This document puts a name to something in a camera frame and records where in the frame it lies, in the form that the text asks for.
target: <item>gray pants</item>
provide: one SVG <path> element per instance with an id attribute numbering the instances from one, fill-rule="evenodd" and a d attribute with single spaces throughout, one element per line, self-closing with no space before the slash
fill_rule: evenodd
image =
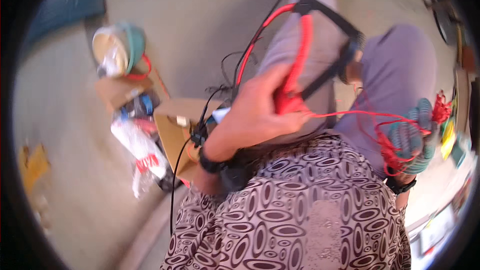
<path id="1" fill-rule="evenodd" d="M 318 1 L 336 9 L 335 0 Z M 301 87 L 310 83 L 338 58 L 339 48 L 346 41 L 336 25 L 318 12 L 313 13 L 313 30 L 309 58 L 298 79 Z M 273 38 L 258 72 L 262 73 L 275 64 L 293 63 L 299 42 L 299 15 L 292 14 Z M 437 68 L 435 49 L 430 39 L 415 26 L 395 25 L 385 34 L 367 40 L 361 62 L 363 92 L 368 95 L 369 105 L 364 94 L 360 94 L 352 110 L 404 115 L 417 105 L 418 99 L 425 97 L 432 100 L 435 95 Z M 325 83 L 307 99 L 306 105 L 317 114 L 334 112 L 333 81 Z M 389 120 L 394 119 L 375 117 L 377 123 Z M 358 122 L 364 131 L 377 139 L 371 116 L 348 114 L 338 123 L 335 123 L 335 117 L 311 119 L 299 132 L 280 136 L 270 140 L 268 144 L 301 141 L 320 134 L 323 129 L 333 128 L 369 160 L 379 177 L 385 178 L 380 147 L 359 129 Z M 387 133 L 389 127 L 382 125 L 381 129 Z"/>

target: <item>cardboard box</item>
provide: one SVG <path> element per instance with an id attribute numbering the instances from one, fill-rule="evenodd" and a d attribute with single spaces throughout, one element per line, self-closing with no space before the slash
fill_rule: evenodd
<path id="1" fill-rule="evenodd" d="M 160 141 L 162 141 L 163 149 L 166 158 L 175 170 L 178 155 L 182 149 L 183 144 L 189 138 L 189 135 L 184 133 L 190 129 L 190 124 L 183 128 L 177 124 L 177 116 L 189 119 L 192 126 L 198 123 L 202 111 L 207 103 L 206 99 L 194 98 L 174 98 L 162 102 L 153 111 L 153 118 L 158 129 Z M 212 112 L 218 109 L 222 101 L 211 100 L 208 103 L 208 109 L 205 113 L 205 120 L 212 115 Z M 182 156 L 178 163 L 177 177 L 191 182 L 194 177 L 195 162 L 193 162 L 188 154 L 188 145 L 183 150 Z"/>
<path id="2" fill-rule="evenodd" d="M 133 80 L 126 77 L 102 77 L 95 83 L 95 90 L 110 113 L 120 109 L 130 100 L 153 85 L 149 78 Z"/>

